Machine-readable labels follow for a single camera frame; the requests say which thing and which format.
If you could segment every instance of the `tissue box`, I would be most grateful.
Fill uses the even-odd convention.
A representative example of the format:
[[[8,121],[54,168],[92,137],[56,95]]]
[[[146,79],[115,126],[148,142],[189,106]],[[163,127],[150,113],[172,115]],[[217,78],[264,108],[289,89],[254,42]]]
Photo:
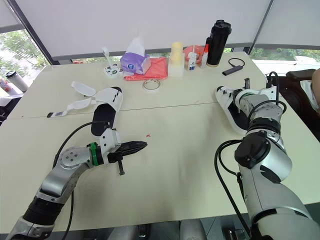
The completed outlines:
[[[128,73],[144,75],[151,66],[149,55],[141,56],[133,52],[126,52],[120,59],[122,69]]]

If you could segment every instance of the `silver robot arm segment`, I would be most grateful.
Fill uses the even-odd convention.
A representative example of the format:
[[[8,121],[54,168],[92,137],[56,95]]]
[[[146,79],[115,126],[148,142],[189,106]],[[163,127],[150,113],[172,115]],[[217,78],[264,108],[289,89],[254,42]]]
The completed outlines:
[[[123,156],[134,154],[147,145],[142,141],[121,144],[118,132],[111,128],[103,132],[99,143],[100,145],[93,142],[87,147],[71,147],[60,154],[55,167],[45,177],[27,211],[18,219],[7,240],[48,238],[62,207],[83,172],[99,165],[118,162],[122,175]]]
[[[281,182],[290,174],[292,161],[280,136],[283,110],[265,94],[239,92],[235,105],[249,119],[245,137],[234,157],[239,163],[243,199],[252,222],[251,239],[320,239],[319,225],[304,204]]]

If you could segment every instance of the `glue bottle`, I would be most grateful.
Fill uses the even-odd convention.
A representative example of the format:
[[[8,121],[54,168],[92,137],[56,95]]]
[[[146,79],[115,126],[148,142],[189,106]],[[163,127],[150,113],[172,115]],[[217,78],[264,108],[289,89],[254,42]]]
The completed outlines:
[[[193,45],[192,52],[188,53],[188,71],[193,71],[196,69],[196,60],[197,60],[197,54],[195,53],[195,45]]]

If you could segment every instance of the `water bottle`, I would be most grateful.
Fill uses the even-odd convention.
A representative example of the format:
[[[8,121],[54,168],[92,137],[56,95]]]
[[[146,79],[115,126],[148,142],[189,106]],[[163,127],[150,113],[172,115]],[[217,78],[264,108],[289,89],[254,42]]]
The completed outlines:
[[[28,85],[16,71],[9,71],[5,74],[6,79],[13,83],[21,92],[25,93],[28,90]]]
[[[206,40],[206,43],[209,45],[206,64],[209,67],[218,66],[230,33],[231,24],[224,20],[217,20],[212,27],[210,37]]]

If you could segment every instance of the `black cable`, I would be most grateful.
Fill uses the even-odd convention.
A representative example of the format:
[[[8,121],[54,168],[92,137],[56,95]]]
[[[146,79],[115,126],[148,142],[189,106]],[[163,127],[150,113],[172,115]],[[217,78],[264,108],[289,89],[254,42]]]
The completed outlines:
[[[275,80],[276,80],[276,95],[275,95],[276,102],[275,102],[275,104],[279,105],[280,80],[279,80],[278,74],[275,71],[272,71],[272,72],[269,73],[269,78],[271,79],[271,82],[272,82],[272,76],[271,76],[272,74],[275,76]]]
[[[233,60],[233,59],[240,60],[241,62],[243,62],[243,65],[242,65],[241,67],[243,67],[243,66],[246,64],[245,61],[243,61],[242,59],[237,58],[237,57],[233,57],[233,58],[230,58],[230,59],[228,60],[228,63],[229,63],[232,67],[235,67],[235,66],[236,66],[236,65],[234,65],[234,64],[232,64],[232,63],[230,62],[230,60]]]
[[[230,146],[230,145],[233,145],[233,144],[238,144],[238,143],[241,143],[242,140],[229,140],[229,141],[225,141],[224,143],[222,143],[216,150],[215,154],[214,154],[214,169],[215,169],[215,172],[216,172],[216,175],[218,176],[221,184],[222,184],[222,187],[225,191],[225,193],[227,194],[232,206],[233,206],[233,209],[235,210],[235,213],[237,215],[237,217],[239,218],[244,230],[246,231],[246,233],[250,236],[250,229],[248,227],[248,225],[246,224],[246,221],[244,220],[244,218],[242,217],[233,197],[231,196],[230,192],[229,192],[229,189],[227,187],[227,185],[225,184],[225,181],[223,180],[220,172],[219,172],[219,168],[218,168],[218,155],[219,155],[219,152],[221,152],[224,148]]]
[[[92,125],[92,124],[97,124],[97,123],[104,123],[106,124],[105,121],[91,121],[91,122],[87,122],[79,127],[77,127],[65,140],[64,142],[62,143],[62,145],[60,146],[58,152],[56,153],[55,157],[54,157],[54,161],[53,161],[53,166],[52,166],[52,169],[57,165],[57,162],[58,162],[58,158],[60,156],[60,153],[62,151],[62,149],[65,147],[66,143],[70,140],[70,138],[76,133],[78,132],[80,129],[84,128],[85,126],[88,126],[88,125]],[[71,207],[70,207],[70,217],[69,217],[69,222],[68,222],[68,226],[66,227],[66,230],[64,232],[64,235],[63,237],[61,238],[61,240],[65,240],[68,233],[69,233],[69,230],[70,230],[70,226],[71,226],[71,222],[72,222],[72,217],[73,217],[73,214],[74,214],[74,191],[72,191],[71,193]]]
[[[224,145],[224,146],[221,148],[221,151],[219,151],[219,153],[218,153],[218,158],[219,158],[219,162],[220,162],[221,166],[224,168],[224,170],[226,170],[228,173],[230,173],[230,174],[232,174],[232,175],[237,176],[237,173],[235,173],[234,171],[231,171],[230,169],[228,169],[228,168],[225,166],[225,164],[222,162],[222,158],[221,158],[221,152],[222,152],[222,150],[225,149],[226,147],[232,145],[232,144],[233,144],[233,143],[231,142],[231,143],[227,143],[226,145]]]
[[[252,114],[254,113],[254,111],[261,107],[262,105],[264,104],[268,104],[268,103],[276,103],[277,100],[267,100],[267,101],[263,101],[263,102],[260,102],[258,105],[256,105],[254,108],[252,108],[252,110],[250,111],[249,115],[248,115],[248,127],[250,125],[250,119],[251,119],[251,116]],[[283,106],[283,110],[282,110],[282,114],[284,114],[287,110],[287,105],[283,102],[283,101],[279,101],[278,100],[278,103],[281,104]]]
[[[63,237],[61,238],[61,240],[65,240],[69,230],[70,230],[70,226],[71,226],[71,222],[72,222],[72,216],[74,215],[74,191],[72,191],[71,193],[71,207],[70,207],[70,217],[69,217],[69,222],[68,222],[68,226],[66,227],[66,230],[63,234]]]

